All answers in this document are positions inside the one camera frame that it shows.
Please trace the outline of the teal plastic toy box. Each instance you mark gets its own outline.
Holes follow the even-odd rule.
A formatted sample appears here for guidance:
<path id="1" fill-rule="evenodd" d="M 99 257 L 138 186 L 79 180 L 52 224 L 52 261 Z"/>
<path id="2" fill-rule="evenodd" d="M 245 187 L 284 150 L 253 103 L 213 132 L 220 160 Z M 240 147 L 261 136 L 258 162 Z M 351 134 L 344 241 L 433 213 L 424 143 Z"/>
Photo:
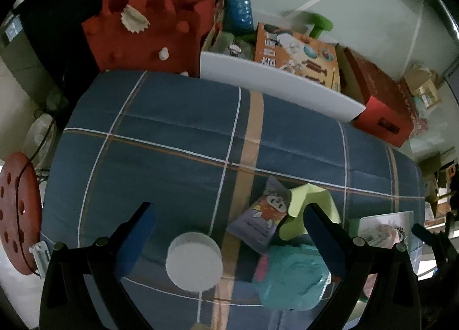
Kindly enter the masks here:
<path id="1" fill-rule="evenodd" d="M 331 273 L 311 245 L 271 246 L 261 255 L 252 284 L 270 310 L 310 310 L 319 304 Z"/>

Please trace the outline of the white pill bottle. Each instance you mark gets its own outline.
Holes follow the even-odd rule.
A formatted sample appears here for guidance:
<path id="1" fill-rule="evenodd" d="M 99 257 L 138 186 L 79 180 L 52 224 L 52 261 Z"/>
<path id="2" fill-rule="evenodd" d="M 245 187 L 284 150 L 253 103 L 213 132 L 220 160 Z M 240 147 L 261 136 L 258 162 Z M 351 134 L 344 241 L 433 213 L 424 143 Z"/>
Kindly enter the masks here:
<path id="1" fill-rule="evenodd" d="M 223 275 L 219 246 L 199 232 L 179 235 L 168 248 L 166 273 L 184 291 L 200 294 L 212 289 Z"/>

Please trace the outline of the yellow green cloth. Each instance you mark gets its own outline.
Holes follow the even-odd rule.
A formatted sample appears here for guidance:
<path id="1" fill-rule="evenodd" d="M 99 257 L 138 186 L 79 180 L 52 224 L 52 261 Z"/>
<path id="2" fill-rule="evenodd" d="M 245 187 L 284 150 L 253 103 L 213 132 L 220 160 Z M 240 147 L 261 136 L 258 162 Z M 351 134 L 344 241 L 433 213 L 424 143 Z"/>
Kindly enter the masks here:
<path id="1" fill-rule="evenodd" d="M 290 193 L 288 216 L 279 229 L 279 236 L 282 241 L 290 241 L 293 238 L 308 234 L 306 227 L 304 227 L 304 210 L 311 203 L 320 206 L 333 223 L 339 224 L 341 222 L 338 209 L 328 190 L 306 184 L 291 189 Z"/>

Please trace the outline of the purple cartoon snack packet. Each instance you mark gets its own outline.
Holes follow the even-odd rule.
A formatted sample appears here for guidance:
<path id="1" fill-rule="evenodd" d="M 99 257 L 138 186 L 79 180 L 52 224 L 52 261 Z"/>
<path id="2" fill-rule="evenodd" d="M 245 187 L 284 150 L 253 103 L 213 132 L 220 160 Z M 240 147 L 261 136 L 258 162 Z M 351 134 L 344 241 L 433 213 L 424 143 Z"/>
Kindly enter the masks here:
<path id="1" fill-rule="evenodd" d="M 288 215 L 290 201 L 290 190 L 270 176 L 261 197 L 231 222 L 226 231 L 262 254 Z"/>

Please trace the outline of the pink floral scrunchie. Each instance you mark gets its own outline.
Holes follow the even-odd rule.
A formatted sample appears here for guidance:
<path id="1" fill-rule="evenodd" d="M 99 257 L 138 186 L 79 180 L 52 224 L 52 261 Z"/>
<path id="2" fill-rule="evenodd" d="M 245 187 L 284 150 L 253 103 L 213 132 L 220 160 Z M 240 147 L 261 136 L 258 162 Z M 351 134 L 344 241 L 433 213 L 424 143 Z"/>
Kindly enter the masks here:
<path id="1" fill-rule="evenodd" d="M 391 249 L 394 244 L 398 243 L 398 236 L 393 227 L 382 224 L 376 229 L 370 229 L 365 240 L 372 247 Z"/>

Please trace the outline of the black white spotted scrunchie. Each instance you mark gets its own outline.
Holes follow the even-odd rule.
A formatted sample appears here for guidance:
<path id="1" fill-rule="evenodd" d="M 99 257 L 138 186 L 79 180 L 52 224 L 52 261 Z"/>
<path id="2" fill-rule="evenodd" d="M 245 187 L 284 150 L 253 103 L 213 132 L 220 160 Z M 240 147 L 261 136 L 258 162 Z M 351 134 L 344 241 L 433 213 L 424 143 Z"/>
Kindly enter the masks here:
<path id="1" fill-rule="evenodd" d="M 407 234 L 404 231 L 404 228 L 397 226 L 397 227 L 395 227 L 395 230 L 396 230 L 397 236 L 398 236 L 398 243 L 406 243 Z"/>

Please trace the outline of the light green shallow tray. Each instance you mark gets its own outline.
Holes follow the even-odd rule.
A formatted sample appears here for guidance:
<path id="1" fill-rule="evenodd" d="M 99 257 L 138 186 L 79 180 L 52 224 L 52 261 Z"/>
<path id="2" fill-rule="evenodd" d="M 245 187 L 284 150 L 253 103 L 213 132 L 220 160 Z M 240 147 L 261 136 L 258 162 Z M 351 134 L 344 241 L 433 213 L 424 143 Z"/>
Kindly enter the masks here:
<path id="1" fill-rule="evenodd" d="M 349 222 L 349 234 L 378 250 L 361 297 L 367 302 L 355 329 L 420 327 L 419 294 L 415 270 L 419 266 L 419 239 L 412 233 L 414 213 L 387 213 Z"/>

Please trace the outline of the cardboard boxes pile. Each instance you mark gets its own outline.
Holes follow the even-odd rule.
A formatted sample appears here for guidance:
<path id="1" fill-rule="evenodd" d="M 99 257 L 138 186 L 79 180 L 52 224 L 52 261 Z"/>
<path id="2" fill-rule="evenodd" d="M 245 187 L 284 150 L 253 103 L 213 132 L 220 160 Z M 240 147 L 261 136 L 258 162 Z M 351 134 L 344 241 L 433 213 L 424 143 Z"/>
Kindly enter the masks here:
<path id="1" fill-rule="evenodd" d="M 458 215 L 458 161 L 442 161 L 435 153 L 419 162 L 425 187 L 425 222 L 428 225 L 452 212 Z"/>

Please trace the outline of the red round stool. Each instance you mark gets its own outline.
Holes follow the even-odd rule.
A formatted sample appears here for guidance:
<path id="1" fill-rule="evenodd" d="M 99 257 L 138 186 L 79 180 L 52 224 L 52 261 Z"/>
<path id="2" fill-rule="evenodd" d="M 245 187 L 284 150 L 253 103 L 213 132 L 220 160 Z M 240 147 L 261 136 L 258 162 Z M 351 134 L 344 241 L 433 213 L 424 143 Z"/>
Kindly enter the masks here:
<path id="1" fill-rule="evenodd" d="M 1 169 L 1 245 L 13 267 L 23 275 L 36 272 L 29 248 L 40 241 L 42 202 L 36 171 L 16 151 Z"/>

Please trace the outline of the red patterned box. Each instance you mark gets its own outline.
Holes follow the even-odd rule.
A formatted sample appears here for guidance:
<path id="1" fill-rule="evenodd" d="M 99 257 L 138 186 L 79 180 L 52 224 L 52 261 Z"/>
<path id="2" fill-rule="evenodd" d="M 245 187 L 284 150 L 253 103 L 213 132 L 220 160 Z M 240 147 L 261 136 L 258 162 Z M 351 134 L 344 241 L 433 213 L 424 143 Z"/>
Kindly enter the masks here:
<path id="1" fill-rule="evenodd" d="M 409 111 L 409 118 L 413 126 L 412 131 L 409 135 L 409 139 L 412 139 L 428 131 L 428 121 L 419 115 L 413 96 L 409 91 L 408 85 L 406 84 L 404 79 L 398 82 L 398 89 L 401 92 L 404 104 Z"/>

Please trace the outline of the beige gift bag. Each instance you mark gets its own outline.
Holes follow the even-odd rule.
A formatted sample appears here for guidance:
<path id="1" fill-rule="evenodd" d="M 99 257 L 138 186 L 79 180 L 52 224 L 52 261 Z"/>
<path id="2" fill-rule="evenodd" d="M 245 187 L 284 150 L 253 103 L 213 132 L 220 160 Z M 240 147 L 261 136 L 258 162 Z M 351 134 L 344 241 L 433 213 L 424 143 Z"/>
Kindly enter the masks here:
<path id="1" fill-rule="evenodd" d="M 404 73 L 404 81 L 414 97 L 418 97 L 426 109 L 440 102 L 438 96 L 439 74 L 420 63 Z"/>

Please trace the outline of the red felt handbag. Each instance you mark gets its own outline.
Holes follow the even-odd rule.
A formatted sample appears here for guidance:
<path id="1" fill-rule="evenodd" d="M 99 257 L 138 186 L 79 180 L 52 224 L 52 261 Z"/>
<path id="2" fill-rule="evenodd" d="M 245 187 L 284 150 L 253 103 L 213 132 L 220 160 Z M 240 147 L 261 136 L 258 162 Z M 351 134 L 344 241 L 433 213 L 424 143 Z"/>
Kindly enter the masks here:
<path id="1" fill-rule="evenodd" d="M 82 29 L 100 71 L 199 75 L 221 0 L 102 0 Z"/>

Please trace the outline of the green dumbbell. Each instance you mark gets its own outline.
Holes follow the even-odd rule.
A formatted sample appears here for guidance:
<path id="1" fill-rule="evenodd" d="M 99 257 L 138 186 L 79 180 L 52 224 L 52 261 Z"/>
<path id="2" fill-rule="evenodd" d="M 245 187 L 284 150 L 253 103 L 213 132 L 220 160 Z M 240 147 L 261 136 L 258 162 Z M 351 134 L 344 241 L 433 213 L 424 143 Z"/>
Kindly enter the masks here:
<path id="1" fill-rule="evenodd" d="M 310 13 L 309 21 L 312 25 L 310 38 L 319 39 L 323 32 L 330 32 L 334 28 L 333 22 L 321 14 Z"/>

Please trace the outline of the blue water bottle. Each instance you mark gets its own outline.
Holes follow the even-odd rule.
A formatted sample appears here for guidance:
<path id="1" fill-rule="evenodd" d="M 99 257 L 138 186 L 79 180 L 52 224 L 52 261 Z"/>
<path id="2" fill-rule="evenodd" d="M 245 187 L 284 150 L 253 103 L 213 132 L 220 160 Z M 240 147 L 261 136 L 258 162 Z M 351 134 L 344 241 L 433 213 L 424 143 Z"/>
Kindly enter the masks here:
<path id="1" fill-rule="evenodd" d="M 254 30 L 250 0 L 225 0 L 224 31 L 242 36 Z"/>

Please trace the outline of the white plastic bracket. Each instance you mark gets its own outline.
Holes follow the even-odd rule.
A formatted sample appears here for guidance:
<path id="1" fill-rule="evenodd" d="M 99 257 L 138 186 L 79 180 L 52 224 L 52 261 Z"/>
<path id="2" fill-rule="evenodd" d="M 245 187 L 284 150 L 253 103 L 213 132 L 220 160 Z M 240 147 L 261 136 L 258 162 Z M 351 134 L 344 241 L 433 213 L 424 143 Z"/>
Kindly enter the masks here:
<path id="1" fill-rule="evenodd" d="M 39 241 L 29 247 L 29 252 L 34 261 L 40 278 L 44 279 L 50 262 L 50 252 L 45 241 Z"/>

